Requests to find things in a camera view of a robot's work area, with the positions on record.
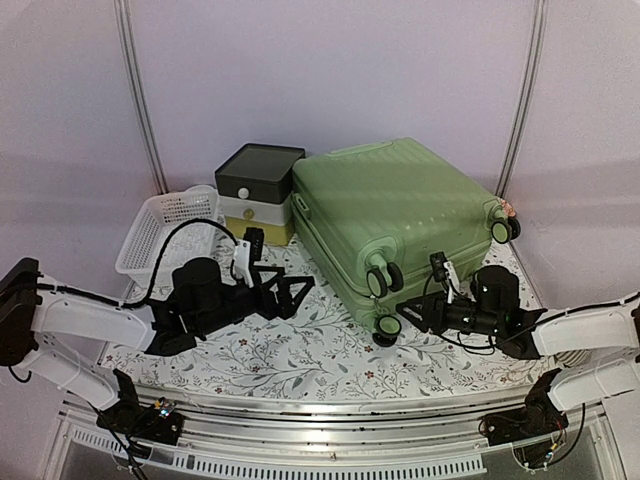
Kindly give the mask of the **drawer cabinet with dark top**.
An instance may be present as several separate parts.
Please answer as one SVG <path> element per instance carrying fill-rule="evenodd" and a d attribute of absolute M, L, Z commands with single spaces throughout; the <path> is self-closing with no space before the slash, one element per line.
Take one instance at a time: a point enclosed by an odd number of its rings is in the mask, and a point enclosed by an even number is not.
<path fill-rule="evenodd" d="M 234 236 L 260 228 L 265 243 L 289 244 L 294 235 L 292 168 L 305 156 L 299 147 L 247 143 L 215 171 L 226 228 Z"/>

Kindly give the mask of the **green hard-shell suitcase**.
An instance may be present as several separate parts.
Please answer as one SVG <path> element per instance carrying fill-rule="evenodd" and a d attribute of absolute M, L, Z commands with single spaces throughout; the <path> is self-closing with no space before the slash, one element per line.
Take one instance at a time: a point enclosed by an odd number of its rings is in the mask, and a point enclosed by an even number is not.
<path fill-rule="evenodd" d="M 352 320 L 388 347 L 402 330 L 396 305 L 433 291 L 430 255 L 469 278 L 494 243 L 521 232 L 494 221 L 495 196 L 411 138 L 298 160 L 295 229 Z"/>

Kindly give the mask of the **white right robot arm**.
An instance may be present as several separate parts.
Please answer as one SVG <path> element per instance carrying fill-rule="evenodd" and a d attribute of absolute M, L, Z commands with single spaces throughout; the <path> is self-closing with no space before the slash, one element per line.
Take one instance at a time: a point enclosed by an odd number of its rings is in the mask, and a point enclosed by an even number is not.
<path fill-rule="evenodd" d="M 491 445 L 566 429 L 567 411 L 639 387 L 639 296 L 565 310 L 525 310 L 519 279 L 499 265 L 471 276 L 468 297 L 443 253 L 431 257 L 428 279 L 440 290 L 406 300 L 396 311 L 423 333 L 485 336 L 488 349 L 516 360 L 554 358 L 556 368 L 532 386 L 523 406 L 486 415 L 481 433 Z"/>

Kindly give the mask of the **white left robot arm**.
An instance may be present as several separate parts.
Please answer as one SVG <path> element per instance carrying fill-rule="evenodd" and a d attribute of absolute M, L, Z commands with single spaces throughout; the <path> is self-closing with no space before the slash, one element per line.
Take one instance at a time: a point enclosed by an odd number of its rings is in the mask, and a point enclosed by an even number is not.
<path fill-rule="evenodd" d="M 76 350 L 75 339 L 118 344 L 153 357 L 173 357 L 252 315 L 293 317 L 313 288 L 311 276 L 291 276 L 261 264 L 264 233 L 248 228 L 235 241 L 232 282 L 209 257 L 188 260 L 171 274 L 163 300 L 104 297 L 45 276 L 34 258 L 20 259 L 1 279 L 1 364 L 49 380 L 96 411 L 97 424 L 128 439 L 176 445 L 185 418 L 173 401 L 141 404 L 125 372 L 106 369 Z"/>

